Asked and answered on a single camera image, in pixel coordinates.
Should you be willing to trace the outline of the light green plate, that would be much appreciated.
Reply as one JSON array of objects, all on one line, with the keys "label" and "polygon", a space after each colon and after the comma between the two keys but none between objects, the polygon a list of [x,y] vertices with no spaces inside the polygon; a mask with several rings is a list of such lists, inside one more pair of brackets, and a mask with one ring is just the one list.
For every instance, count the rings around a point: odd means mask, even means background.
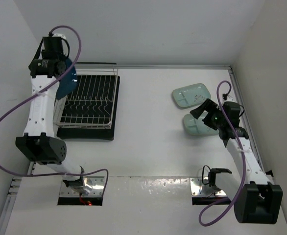
[{"label": "light green plate", "polygon": [[204,124],[203,119],[206,114],[207,112],[204,112],[198,119],[195,119],[191,114],[186,114],[183,117],[185,131],[192,136],[218,135],[218,130],[214,130]]},{"label": "light green plate", "polygon": [[179,108],[185,109],[201,105],[211,99],[211,94],[204,84],[196,83],[173,90],[172,98]]}]

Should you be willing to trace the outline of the dark blue leaf plate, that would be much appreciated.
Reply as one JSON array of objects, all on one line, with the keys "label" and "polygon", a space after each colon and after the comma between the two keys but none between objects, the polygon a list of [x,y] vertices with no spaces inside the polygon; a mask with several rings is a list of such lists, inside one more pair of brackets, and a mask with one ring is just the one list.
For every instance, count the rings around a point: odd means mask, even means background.
[{"label": "dark blue leaf plate", "polygon": [[77,86],[77,73],[75,66],[60,80],[58,90],[56,92],[56,99],[60,100],[73,92]]}]

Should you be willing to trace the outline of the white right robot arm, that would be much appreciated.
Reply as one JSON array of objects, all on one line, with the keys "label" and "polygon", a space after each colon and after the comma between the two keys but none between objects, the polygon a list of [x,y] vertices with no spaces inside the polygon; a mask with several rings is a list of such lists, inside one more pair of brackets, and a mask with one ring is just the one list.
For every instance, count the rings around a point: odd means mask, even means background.
[{"label": "white right robot arm", "polygon": [[230,153],[241,180],[227,168],[211,168],[206,181],[211,190],[222,190],[239,223],[275,224],[278,219],[283,190],[272,183],[262,171],[252,149],[247,131],[239,125],[241,106],[231,100],[219,107],[210,99],[190,114],[199,119],[206,112],[203,123],[217,130]]}]

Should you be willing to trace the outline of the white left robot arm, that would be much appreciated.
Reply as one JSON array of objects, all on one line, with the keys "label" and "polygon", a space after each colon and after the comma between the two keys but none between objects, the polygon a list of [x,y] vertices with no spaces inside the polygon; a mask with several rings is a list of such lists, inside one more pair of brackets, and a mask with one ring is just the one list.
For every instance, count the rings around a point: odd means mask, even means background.
[{"label": "white left robot arm", "polygon": [[66,156],[65,142],[55,135],[53,115],[59,82],[47,91],[39,92],[70,66],[69,57],[63,51],[66,43],[67,39],[62,34],[42,38],[29,65],[32,94],[36,97],[31,101],[24,135],[17,137],[15,144],[30,161],[61,173],[66,187],[79,195],[88,195],[92,186],[83,176],[84,169]]}]

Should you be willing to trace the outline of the black drain tray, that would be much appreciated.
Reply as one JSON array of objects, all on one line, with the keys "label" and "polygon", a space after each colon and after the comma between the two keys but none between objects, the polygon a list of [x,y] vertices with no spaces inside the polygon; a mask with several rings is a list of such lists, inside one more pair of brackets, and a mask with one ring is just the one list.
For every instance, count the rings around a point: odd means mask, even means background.
[{"label": "black drain tray", "polygon": [[75,90],[55,102],[57,137],[112,141],[119,85],[116,75],[79,75]]}]

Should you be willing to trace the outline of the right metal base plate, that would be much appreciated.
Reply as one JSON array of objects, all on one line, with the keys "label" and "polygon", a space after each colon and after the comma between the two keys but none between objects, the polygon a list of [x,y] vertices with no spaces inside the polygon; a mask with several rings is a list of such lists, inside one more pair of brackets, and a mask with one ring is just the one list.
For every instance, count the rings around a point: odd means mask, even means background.
[{"label": "right metal base plate", "polygon": [[222,198],[226,197],[226,193],[222,190],[217,191],[211,189],[209,185],[204,185],[203,182],[208,181],[208,177],[190,177],[191,196],[194,198]]}]

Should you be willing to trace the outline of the metal base plate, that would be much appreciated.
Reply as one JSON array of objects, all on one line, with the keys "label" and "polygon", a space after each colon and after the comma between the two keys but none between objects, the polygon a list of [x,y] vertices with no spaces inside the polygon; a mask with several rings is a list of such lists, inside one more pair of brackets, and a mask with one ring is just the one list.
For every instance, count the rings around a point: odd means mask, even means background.
[{"label": "metal base plate", "polygon": [[60,197],[101,197],[104,191],[105,177],[83,177],[76,181],[63,181]]},{"label": "metal base plate", "polygon": [[222,190],[217,191],[211,189],[209,185],[204,185],[203,182],[208,181],[208,177],[190,177],[191,196],[194,198],[222,198],[226,197],[226,193]]}]

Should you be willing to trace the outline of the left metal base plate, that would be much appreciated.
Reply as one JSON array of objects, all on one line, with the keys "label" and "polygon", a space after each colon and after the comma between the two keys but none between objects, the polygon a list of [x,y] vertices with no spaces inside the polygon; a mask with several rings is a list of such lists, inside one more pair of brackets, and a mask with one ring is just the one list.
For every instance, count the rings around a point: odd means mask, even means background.
[{"label": "left metal base plate", "polygon": [[104,191],[105,177],[83,177],[76,181],[63,181],[60,197],[101,197]]}]

